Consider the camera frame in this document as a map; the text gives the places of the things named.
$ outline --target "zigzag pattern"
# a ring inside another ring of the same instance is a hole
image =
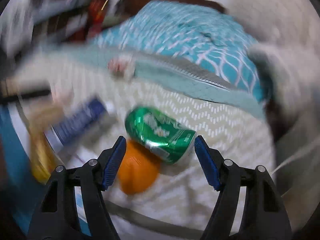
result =
[[[94,93],[105,101],[114,102],[119,122],[91,146],[90,150],[96,155],[113,146],[119,135],[126,135],[124,119],[127,112],[137,104],[144,104],[155,106],[195,129],[210,147],[218,149],[224,158],[230,158],[240,166],[255,168],[262,164],[268,170],[274,167],[273,142],[268,125],[233,106],[189,98],[144,81],[127,83],[114,80],[107,70],[88,68],[61,53],[32,59],[18,71],[16,79],[18,83],[47,79],[52,85],[58,83],[62,87],[70,87],[71,84],[75,93],[74,106]],[[68,168],[92,158],[85,152],[77,154],[78,163],[66,163]],[[67,162],[70,156],[62,158]],[[187,167],[163,165],[155,184],[131,199],[120,190],[117,182],[104,197],[147,217],[203,230],[218,193],[208,185],[196,155],[191,155],[190,159]],[[76,199],[78,212],[85,220],[81,193],[78,191]],[[233,231],[240,225],[244,200],[245,192],[242,191]]]

